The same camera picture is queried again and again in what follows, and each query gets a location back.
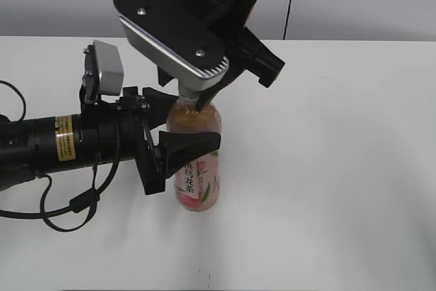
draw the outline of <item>black cable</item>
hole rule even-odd
[[[46,213],[47,217],[56,217],[61,216],[63,214],[69,213],[71,209],[68,207],[63,207],[62,209],[58,209],[57,211],[49,211]],[[12,218],[12,219],[41,219],[41,213],[16,213],[14,211],[1,211],[0,217],[4,218]]]
[[[292,0],[289,0],[289,4],[287,5],[286,24],[285,24],[285,31],[283,33],[283,40],[286,39],[287,25],[289,24],[289,17],[291,16],[291,5],[292,5]]]
[[[18,90],[11,83],[3,81],[3,80],[0,80],[0,85],[5,85],[5,86],[11,88],[17,94],[17,96],[20,97],[21,102],[22,102],[22,114],[21,114],[21,117],[19,118],[19,120],[15,121],[15,122],[6,123],[6,124],[13,125],[13,124],[18,124],[18,123],[23,122],[25,117],[26,117],[26,108],[27,108],[27,106],[26,106],[26,99],[23,97],[23,95],[20,92],[20,90]]]
[[[116,174],[116,172],[118,170],[118,166],[120,164],[120,161],[121,161],[121,128],[120,128],[120,122],[118,121],[118,119],[117,119],[115,114],[113,114],[113,119],[114,119],[115,138],[116,138],[114,160],[112,161],[112,166],[110,168],[108,176],[106,177],[106,179],[104,180],[102,185],[100,185],[100,187],[97,189],[98,194],[102,194],[103,191],[106,190],[107,187],[109,186],[109,184],[112,182],[112,180],[114,179],[115,174]]]
[[[95,178],[97,176],[97,166],[98,166],[98,159],[96,158],[95,163],[93,165],[93,182],[92,182],[92,187],[91,187],[91,192],[93,193],[93,197],[89,203],[88,215],[87,215],[87,218],[83,221],[83,223],[81,223],[79,226],[76,226],[75,228],[60,228],[56,224],[54,224],[53,222],[51,222],[49,220],[49,218],[47,217],[47,213],[46,213],[46,199],[47,199],[48,192],[50,191],[50,189],[52,187],[53,180],[52,180],[51,176],[47,175],[47,174],[43,174],[39,177],[39,178],[48,179],[47,188],[44,190],[44,193],[42,194],[41,200],[40,200],[40,213],[42,216],[42,220],[44,221],[44,223],[48,227],[52,228],[53,230],[55,230],[57,232],[73,232],[73,231],[77,231],[78,229],[85,226],[94,217],[95,213],[97,212],[97,203],[99,200],[98,197],[95,197],[95,194],[97,193],[97,190],[95,189]]]

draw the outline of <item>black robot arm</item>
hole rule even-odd
[[[60,232],[64,230],[48,219],[89,209],[87,223],[94,216],[100,194],[113,180],[120,161],[134,159],[146,195],[165,191],[165,181],[193,160],[219,149],[217,133],[159,133],[154,145],[151,130],[165,124],[176,96],[137,87],[123,89],[123,96],[113,103],[102,101],[102,95],[115,95],[123,84],[123,68],[116,47],[94,41],[85,49],[85,73],[79,92],[80,114],[43,119],[22,118],[10,122],[0,117],[0,191],[32,181],[49,179],[39,213],[0,211],[0,217],[43,219]],[[18,89],[7,82],[22,98]],[[101,187],[95,188],[97,167],[112,163],[110,173]],[[48,175],[53,172],[92,166],[93,186],[70,200],[58,211],[45,212],[44,201],[52,185]]]
[[[245,70],[269,87],[285,63],[245,26],[257,0],[114,0],[129,43],[198,92],[201,110]]]

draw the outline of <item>pink bottle label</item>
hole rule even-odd
[[[214,151],[176,173],[176,188],[183,198],[199,200],[199,204],[214,198],[219,190],[218,156],[219,152]]]

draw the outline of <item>screw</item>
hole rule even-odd
[[[122,110],[122,109],[123,109],[123,107],[122,107],[122,105],[120,104],[120,101],[119,101],[119,100],[115,100],[115,104],[116,104],[116,110]]]
[[[6,137],[6,140],[8,141],[9,144],[13,144],[18,139],[17,139],[16,134],[11,134],[11,135]]]
[[[204,50],[197,50],[197,52],[196,52],[196,56],[197,57],[204,57],[205,56],[205,52],[204,52]]]
[[[139,16],[144,16],[145,14],[147,14],[147,11],[144,8],[140,8],[137,11],[137,13],[138,13]]]

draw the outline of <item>white table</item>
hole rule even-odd
[[[125,86],[161,89],[125,40],[102,40],[119,47]],[[23,92],[27,118],[79,111],[91,41],[0,38],[0,78]],[[436,43],[267,44],[287,62],[275,85],[246,73],[215,100],[213,209],[182,209],[171,181],[145,197],[125,163],[77,232],[0,219],[0,289],[436,290]],[[19,100],[0,87],[0,112],[18,117]],[[53,177],[49,209],[83,192],[91,170]],[[7,190],[0,208],[37,211],[45,186]]]

